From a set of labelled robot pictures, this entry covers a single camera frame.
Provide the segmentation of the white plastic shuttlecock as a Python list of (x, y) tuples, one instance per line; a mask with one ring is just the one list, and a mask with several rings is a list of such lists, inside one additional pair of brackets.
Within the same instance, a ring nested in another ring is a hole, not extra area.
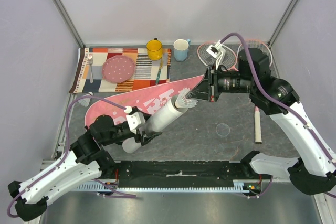
[(92, 92), (88, 92), (87, 94), (83, 95), (80, 100), (78, 100), (78, 103), (82, 107), (86, 108), (86, 107), (89, 106), (89, 103), (91, 101), (92, 96), (93, 96), (93, 93)]
[(189, 92), (190, 92), (190, 88), (183, 88), (179, 92), (175, 102), (173, 103), (176, 108), (178, 108), (178, 109), (180, 109), (180, 108), (189, 109), (189, 108), (193, 108), (197, 105), (197, 100), (189, 99), (189, 98), (186, 97)]

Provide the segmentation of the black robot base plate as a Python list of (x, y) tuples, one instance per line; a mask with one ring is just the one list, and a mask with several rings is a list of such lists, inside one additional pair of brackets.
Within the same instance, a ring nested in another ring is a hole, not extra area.
[(120, 161), (102, 179), (122, 185), (227, 185), (234, 180), (259, 180), (247, 165), (229, 161)]

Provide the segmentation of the clear plastic tube lid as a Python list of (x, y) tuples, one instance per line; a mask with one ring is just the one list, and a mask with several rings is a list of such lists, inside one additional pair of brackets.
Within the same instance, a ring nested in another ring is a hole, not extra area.
[(225, 123), (220, 123), (216, 126), (216, 133), (220, 137), (226, 137), (230, 134), (230, 127)]

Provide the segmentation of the white shuttlecock tube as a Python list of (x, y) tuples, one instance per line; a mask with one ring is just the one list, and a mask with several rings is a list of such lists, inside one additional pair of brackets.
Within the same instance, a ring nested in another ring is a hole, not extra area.
[[(141, 130), (149, 132), (162, 132), (168, 125), (178, 119), (183, 115), (188, 109), (186, 108), (176, 108), (174, 102), (177, 98), (175, 95), (170, 99), (163, 107), (161, 107), (157, 112), (151, 115), (147, 120), (146, 124), (141, 127)], [(133, 153), (138, 150), (143, 145), (136, 143), (134, 138), (126, 139), (122, 143), (123, 150), (127, 153)]]

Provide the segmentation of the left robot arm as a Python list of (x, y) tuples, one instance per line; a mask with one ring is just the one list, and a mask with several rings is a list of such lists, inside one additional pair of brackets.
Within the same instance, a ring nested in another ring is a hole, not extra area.
[(31, 221), (42, 215), (56, 199), (88, 181), (111, 178), (116, 163), (105, 146), (133, 141), (134, 152), (162, 134), (153, 128), (153, 115), (143, 113), (132, 107), (126, 121), (115, 124), (109, 115), (101, 115), (86, 129), (86, 132), (58, 160), (33, 178), (8, 185), (13, 198), (10, 207), (16, 214), (8, 212), (10, 217)]

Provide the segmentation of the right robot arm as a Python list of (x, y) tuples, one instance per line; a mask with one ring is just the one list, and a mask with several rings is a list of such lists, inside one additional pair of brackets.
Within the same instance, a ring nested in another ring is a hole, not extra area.
[(208, 67), (187, 97), (216, 102), (222, 93), (249, 94), (251, 102), (283, 130), (299, 157), (282, 158), (251, 151), (240, 161), (241, 174), (248, 179), (257, 174), (289, 179), (306, 195), (327, 194), (335, 187), (335, 152), (312, 125), (293, 87), (271, 75), (269, 56), (257, 48), (248, 51), (256, 77), (242, 50), (237, 71), (225, 71), (223, 66)]

